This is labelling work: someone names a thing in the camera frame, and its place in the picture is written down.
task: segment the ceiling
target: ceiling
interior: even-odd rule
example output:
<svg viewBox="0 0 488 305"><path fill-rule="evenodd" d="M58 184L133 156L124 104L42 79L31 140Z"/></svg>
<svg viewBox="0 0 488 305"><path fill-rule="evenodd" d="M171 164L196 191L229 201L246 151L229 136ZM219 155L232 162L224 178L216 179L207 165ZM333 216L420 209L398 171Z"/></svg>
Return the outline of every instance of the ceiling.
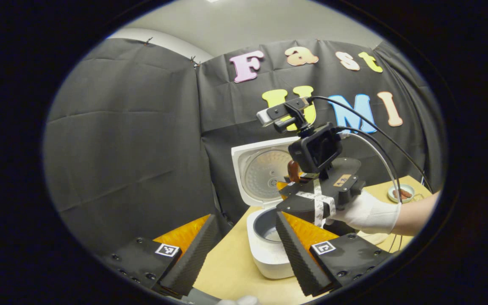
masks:
<svg viewBox="0 0 488 305"><path fill-rule="evenodd" d="M382 38L310 0L176 0L129 23L167 33L213 56L274 41L333 40L376 47Z"/></svg>

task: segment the gloved hand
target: gloved hand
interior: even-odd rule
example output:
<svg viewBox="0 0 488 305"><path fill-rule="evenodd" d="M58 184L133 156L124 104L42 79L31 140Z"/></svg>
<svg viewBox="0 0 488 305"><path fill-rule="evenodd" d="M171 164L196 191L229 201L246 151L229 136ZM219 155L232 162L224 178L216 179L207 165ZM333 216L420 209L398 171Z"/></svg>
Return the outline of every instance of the gloved hand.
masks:
<svg viewBox="0 0 488 305"><path fill-rule="evenodd" d="M400 203L385 203L370 195L367 191L355 196L344 211L336 211L336 215L325 220L332 224L333 220L341 220L348 226L362 230L364 233L391 233L400 213Z"/></svg>
<svg viewBox="0 0 488 305"><path fill-rule="evenodd" d="M261 305L261 303L259 303L259 299L256 297L245 295L236 301L233 301L232 299L222 299L216 303L216 305Z"/></svg>

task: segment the small dish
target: small dish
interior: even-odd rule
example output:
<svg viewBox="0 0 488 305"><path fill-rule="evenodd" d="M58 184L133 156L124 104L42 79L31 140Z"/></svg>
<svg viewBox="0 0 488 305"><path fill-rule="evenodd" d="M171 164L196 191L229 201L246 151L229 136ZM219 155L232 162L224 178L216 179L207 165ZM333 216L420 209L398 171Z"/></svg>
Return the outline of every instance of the small dish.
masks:
<svg viewBox="0 0 488 305"><path fill-rule="evenodd" d="M402 203L407 203L407 202L412 201L413 197L415 196L415 191L414 191L413 187L411 187L409 185L401 184L400 188L403 189L404 191L407 191L408 193L410 193L412 195L410 198L403 199ZM398 203L399 200L397 198L395 198L395 196L393 196L394 190L395 190L395 186L391 186L389 188L389 191L387 191L387 196L389 197L389 199L391 199L391 201Z"/></svg>

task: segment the wooden table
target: wooden table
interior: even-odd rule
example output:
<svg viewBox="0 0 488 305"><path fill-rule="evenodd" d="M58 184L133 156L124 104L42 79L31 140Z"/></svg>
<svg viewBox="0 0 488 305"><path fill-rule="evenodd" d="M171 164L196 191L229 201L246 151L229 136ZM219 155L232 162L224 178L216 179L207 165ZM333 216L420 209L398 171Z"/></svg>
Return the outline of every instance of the wooden table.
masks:
<svg viewBox="0 0 488 305"><path fill-rule="evenodd" d="M431 195L424 186L410 176L400 178L400 183L412 186L417 200ZM389 181L364 189L381 201L395 204L387 197L387 190L392 185L393 183ZM246 218L259 209L259 207L250 207L222 241L209 252L194 287L220 299L236 300L244 295L253 295L262 305L296 305L321 297L305 297L294 276L270 280L259 272L253 262L246 228ZM377 246L388 251L394 238L395 234L391 234ZM401 237L396 238L391 252L399 249ZM412 237L404 236L401 249L411 239Z"/></svg>

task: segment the label sticker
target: label sticker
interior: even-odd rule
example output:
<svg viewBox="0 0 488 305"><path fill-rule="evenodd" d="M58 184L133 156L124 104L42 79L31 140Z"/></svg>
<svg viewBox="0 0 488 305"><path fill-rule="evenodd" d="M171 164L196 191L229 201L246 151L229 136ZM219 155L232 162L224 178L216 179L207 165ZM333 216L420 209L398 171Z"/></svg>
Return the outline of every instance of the label sticker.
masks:
<svg viewBox="0 0 488 305"><path fill-rule="evenodd" d="M333 186L342 186L342 185L344 185L344 183L347 181L347 179L349 179L349 177L351 177L351 175L349 175L349 174L342 175L342 177L340 177L335 182L335 184L333 184Z"/></svg>
<svg viewBox="0 0 488 305"><path fill-rule="evenodd" d="M178 249L180 249L180 248L170 246L170 245L161 244L155 252L157 254L173 257L178 252Z"/></svg>
<svg viewBox="0 0 488 305"><path fill-rule="evenodd" d="M336 249L328 241L324 241L323 243L312 245L312 247L318 255L322 255L323 253L331 252Z"/></svg>

